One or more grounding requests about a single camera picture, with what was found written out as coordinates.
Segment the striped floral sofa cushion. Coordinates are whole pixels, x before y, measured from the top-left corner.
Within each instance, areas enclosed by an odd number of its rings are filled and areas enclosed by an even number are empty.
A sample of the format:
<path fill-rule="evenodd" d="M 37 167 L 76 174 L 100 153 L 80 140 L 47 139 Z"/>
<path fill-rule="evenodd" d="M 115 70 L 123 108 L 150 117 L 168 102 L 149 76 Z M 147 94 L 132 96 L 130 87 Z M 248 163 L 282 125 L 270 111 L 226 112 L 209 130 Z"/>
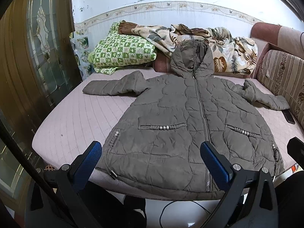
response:
<path fill-rule="evenodd" d="M 283 96 L 290 111 L 303 126 L 303 59 L 283 51 L 270 50 L 263 57 L 258 81 L 274 95 Z"/>

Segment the dark red headboard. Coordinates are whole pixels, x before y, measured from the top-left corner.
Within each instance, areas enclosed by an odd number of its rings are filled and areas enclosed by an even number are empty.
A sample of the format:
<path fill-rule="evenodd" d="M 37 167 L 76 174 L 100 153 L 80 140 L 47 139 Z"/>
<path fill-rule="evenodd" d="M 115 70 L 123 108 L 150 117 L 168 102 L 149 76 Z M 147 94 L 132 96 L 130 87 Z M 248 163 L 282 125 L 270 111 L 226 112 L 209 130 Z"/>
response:
<path fill-rule="evenodd" d="M 257 63 L 251 78 L 256 78 L 264 56 L 270 50 L 287 52 L 303 59 L 303 32 L 289 27 L 257 22 L 250 38 L 258 46 Z"/>

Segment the dark red bolster pillow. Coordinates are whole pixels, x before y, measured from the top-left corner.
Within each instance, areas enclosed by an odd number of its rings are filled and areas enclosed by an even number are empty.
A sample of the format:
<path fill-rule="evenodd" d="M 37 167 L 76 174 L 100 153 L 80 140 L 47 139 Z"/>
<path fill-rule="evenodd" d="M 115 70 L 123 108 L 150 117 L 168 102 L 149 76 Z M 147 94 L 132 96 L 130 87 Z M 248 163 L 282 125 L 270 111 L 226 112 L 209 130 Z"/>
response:
<path fill-rule="evenodd" d="M 155 72 L 159 73 L 171 73 L 171 59 L 168 58 L 163 52 L 158 51 L 157 57 L 153 62 L 153 68 Z"/>

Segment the wooden stained-glass door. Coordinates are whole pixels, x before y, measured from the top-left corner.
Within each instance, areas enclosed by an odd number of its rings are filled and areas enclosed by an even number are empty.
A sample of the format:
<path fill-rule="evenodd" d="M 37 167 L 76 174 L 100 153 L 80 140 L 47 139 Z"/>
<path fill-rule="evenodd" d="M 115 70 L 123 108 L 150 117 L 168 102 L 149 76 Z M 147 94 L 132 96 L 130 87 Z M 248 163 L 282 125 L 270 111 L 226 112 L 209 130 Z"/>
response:
<path fill-rule="evenodd" d="M 30 139 L 81 82 L 70 42 L 72 0 L 8 0 L 1 6 L 2 121 Z"/>

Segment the green checkered pillow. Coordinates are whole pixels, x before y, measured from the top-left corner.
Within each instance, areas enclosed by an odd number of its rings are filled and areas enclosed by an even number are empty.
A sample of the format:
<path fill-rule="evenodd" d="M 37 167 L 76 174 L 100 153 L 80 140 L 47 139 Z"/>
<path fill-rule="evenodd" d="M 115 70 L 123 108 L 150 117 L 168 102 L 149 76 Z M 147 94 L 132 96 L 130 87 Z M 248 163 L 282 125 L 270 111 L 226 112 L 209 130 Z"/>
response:
<path fill-rule="evenodd" d="M 153 44 L 141 36 L 119 34 L 119 22 L 114 22 L 105 39 L 89 53 L 88 61 L 95 72 L 112 75 L 120 68 L 153 62 L 156 57 Z"/>

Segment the grey-brown quilted hooded jacket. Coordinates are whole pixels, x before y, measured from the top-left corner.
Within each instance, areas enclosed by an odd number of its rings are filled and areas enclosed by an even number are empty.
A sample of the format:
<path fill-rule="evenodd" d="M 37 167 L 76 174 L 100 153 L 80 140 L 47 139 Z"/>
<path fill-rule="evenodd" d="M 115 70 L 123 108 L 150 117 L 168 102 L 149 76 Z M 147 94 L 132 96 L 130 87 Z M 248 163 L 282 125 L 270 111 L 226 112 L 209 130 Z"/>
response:
<path fill-rule="evenodd" d="M 83 92 L 137 97 L 113 127 L 97 168 L 115 180 L 165 198 L 221 199 L 200 156 L 209 141 L 230 163 L 247 170 L 284 170 L 274 136 L 254 103 L 286 110 L 282 96 L 260 91 L 253 82 L 235 84 L 214 77 L 211 51 L 185 43 L 171 58 L 173 73 L 145 79 L 139 71 L 119 80 L 94 80 Z"/>

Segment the beige leaf-print blanket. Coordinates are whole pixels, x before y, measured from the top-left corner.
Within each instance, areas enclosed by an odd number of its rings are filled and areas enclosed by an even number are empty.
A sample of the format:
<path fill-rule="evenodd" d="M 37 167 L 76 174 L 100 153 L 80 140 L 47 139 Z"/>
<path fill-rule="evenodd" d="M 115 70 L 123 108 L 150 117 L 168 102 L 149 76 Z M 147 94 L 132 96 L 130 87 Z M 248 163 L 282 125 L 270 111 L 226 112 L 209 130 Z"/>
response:
<path fill-rule="evenodd" d="M 121 21 L 118 32 L 121 35 L 140 36 L 172 58 L 176 49 L 185 43 L 199 43 L 204 50 L 210 50 L 211 60 L 217 73 L 250 75 L 256 68 L 258 47 L 254 40 L 233 37 L 224 27 L 189 28 L 184 24 L 148 26 Z"/>

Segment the floral fabric by door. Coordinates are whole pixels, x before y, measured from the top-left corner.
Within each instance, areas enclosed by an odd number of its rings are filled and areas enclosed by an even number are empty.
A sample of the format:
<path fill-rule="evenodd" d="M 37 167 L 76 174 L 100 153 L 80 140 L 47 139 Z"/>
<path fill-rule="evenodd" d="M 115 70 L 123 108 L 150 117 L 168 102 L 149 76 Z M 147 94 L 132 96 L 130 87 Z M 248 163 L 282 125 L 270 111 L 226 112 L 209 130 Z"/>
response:
<path fill-rule="evenodd" d="M 92 74 L 92 64 L 89 62 L 90 44 L 86 29 L 70 33 L 70 42 L 82 80 Z"/>

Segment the black phone on bed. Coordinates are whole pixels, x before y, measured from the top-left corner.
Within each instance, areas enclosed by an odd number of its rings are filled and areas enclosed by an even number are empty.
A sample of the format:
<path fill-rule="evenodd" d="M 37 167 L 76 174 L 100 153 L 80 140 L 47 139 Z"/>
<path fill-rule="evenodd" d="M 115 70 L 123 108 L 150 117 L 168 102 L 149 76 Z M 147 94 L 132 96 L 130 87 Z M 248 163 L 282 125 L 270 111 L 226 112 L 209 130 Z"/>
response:
<path fill-rule="evenodd" d="M 283 113 L 283 115 L 284 115 L 284 117 L 285 117 L 285 120 L 286 120 L 289 124 L 292 124 L 292 125 L 295 124 L 295 120 L 294 120 L 294 118 L 293 118 L 293 116 L 292 116 L 292 113 L 290 112 L 289 109 L 287 109 L 287 110 L 282 110 L 282 113 Z"/>

